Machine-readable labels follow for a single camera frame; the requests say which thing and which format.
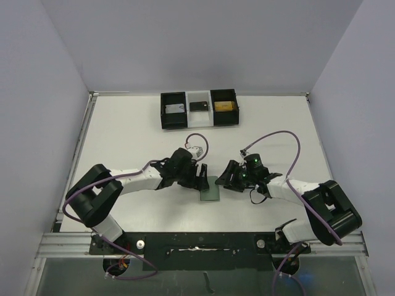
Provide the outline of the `green card holder wallet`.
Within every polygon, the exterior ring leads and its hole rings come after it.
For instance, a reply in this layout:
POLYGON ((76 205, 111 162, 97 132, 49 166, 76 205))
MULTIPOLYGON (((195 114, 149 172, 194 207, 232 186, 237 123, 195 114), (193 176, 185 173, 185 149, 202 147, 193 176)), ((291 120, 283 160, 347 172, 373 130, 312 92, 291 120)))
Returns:
POLYGON ((208 176, 209 188, 200 192, 199 200, 201 202, 219 202, 220 201, 220 188, 215 182, 217 176, 208 176))

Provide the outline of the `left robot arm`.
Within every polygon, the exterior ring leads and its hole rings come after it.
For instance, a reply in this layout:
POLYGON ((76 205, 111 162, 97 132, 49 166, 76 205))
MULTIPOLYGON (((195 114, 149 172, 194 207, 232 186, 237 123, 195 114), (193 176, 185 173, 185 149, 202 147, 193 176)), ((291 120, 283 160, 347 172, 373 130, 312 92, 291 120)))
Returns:
POLYGON ((192 146, 177 149, 171 157, 150 160, 141 169, 117 171, 103 164, 94 165, 68 191, 63 213, 105 237, 104 247, 111 253, 119 253, 125 248, 126 238, 110 215, 117 199, 132 192, 161 190, 174 183, 206 191, 209 189, 207 165, 198 164, 206 155, 202 147, 192 146))

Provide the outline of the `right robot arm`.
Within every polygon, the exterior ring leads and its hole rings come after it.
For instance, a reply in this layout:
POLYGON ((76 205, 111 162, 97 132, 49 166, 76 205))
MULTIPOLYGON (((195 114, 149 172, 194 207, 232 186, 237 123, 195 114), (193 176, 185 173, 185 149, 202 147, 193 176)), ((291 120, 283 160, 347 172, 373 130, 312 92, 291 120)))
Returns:
POLYGON ((215 183, 244 192, 255 189, 266 199, 281 199, 304 207, 307 218, 292 218, 275 229, 275 245, 289 252, 297 242, 320 241, 331 246, 362 226, 362 218, 334 180, 308 183, 271 173, 259 154, 245 155, 243 163, 230 160, 215 183))

